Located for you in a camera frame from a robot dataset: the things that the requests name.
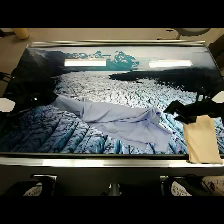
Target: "folded cloth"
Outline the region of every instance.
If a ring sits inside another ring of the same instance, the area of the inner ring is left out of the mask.
[[[198,116],[196,123],[184,124],[184,137],[190,162],[222,164],[213,118]]]
[[[157,151],[166,152],[171,132],[159,125],[157,108],[130,108],[123,105],[78,101],[59,95],[52,103],[60,110],[75,113],[88,125],[139,149],[154,143]]]

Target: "yellow cloth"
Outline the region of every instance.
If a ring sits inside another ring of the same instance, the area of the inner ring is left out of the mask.
[[[184,137],[192,163],[222,164],[216,139],[214,120],[198,116],[196,123],[184,124]]]

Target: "gray floor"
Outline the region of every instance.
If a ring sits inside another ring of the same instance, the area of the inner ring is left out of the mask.
[[[30,37],[19,40],[15,35],[0,39],[0,71],[11,73],[17,66],[26,45],[34,41],[69,40],[155,40],[158,37],[173,39],[176,31],[168,28],[29,28]],[[224,33],[223,28],[212,28],[208,33],[197,37],[181,37],[186,40],[204,40],[206,44],[215,41]],[[0,97],[6,83],[0,81]]]

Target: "gray cloth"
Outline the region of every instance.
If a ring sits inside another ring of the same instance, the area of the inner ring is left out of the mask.
[[[160,112],[157,108],[130,108],[85,99],[78,101],[62,95],[52,104],[60,110],[76,114],[88,125],[128,145],[144,150],[148,143],[154,143],[161,152],[168,147],[171,132],[159,125]]]

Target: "touchscreen table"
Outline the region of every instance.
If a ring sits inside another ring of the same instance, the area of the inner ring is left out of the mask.
[[[15,99],[19,109],[1,116],[1,152],[187,154],[183,124],[163,111],[174,100],[195,102],[197,92],[220,78],[220,72],[202,44],[31,44],[12,76],[5,97]],[[76,100],[157,108],[160,126],[172,133],[166,152],[150,142],[139,149],[90,127],[75,114],[48,104],[52,92]],[[215,119],[215,126],[222,153],[221,118]]]

